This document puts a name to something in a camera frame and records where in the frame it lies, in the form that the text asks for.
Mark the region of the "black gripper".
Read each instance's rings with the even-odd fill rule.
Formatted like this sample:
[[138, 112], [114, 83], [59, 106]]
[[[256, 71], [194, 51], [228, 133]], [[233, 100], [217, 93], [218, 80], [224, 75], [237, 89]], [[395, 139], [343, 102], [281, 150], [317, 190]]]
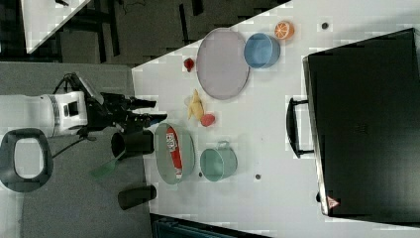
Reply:
[[[102, 131], [107, 127], [120, 126], [127, 128], [128, 117], [132, 109], [155, 108], [154, 100], [138, 99], [133, 96], [127, 97], [123, 94], [101, 92], [103, 102], [93, 96], [86, 96], [87, 124], [84, 132]], [[166, 114], [136, 114], [133, 119], [135, 125], [142, 128], [149, 128], [167, 118]]]

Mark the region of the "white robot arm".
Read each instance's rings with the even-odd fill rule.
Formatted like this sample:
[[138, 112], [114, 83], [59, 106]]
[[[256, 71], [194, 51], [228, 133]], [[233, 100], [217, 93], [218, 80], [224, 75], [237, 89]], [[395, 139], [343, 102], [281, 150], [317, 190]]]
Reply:
[[107, 127], [144, 129], [167, 118], [166, 114], [139, 114], [154, 108], [155, 101], [101, 93], [99, 98], [82, 91], [39, 96], [1, 96], [1, 134], [15, 129], [36, 128], [48, 138], [67, 135], [86, 137]]

